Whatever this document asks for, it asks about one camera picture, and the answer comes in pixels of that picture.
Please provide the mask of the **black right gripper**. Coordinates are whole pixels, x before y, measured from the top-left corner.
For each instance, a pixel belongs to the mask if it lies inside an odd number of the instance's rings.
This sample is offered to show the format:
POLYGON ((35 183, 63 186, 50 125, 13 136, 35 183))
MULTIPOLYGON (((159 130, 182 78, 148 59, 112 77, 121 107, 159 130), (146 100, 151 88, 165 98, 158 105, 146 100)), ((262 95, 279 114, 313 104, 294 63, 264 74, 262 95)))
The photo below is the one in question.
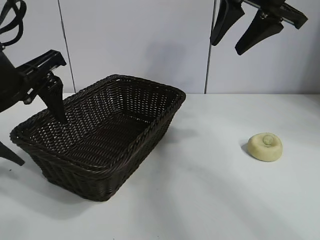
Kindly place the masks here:
POLYGON ((254 45, 280 33, 285 21, 299 30, 308 20, 307 16, 285 0, 221 0, 216 22, 210 35, 210 43, 218 45, 227 31, 244 14, 242 3, 258 9, 248 29, 235 45, 239 56, 254 45))

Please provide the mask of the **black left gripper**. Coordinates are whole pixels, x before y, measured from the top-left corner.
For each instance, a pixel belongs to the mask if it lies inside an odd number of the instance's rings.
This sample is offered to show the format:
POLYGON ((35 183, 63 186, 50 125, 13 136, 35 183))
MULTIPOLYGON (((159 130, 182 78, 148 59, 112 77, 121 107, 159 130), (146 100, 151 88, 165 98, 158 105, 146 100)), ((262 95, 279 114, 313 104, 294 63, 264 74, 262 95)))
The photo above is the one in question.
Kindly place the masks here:
MULTIPOLYGON (((29 105, 36 96, 45 103, 60 123, 67 123, 63 102, 63 82, 53 70, 65 66, 66 61, 57 50, 15 67, 3 51, 0 52, 0 110, 5 111, 17 102, 29 105)), ((0 142, 0 157, 19 166, 25 161, 0 142)))

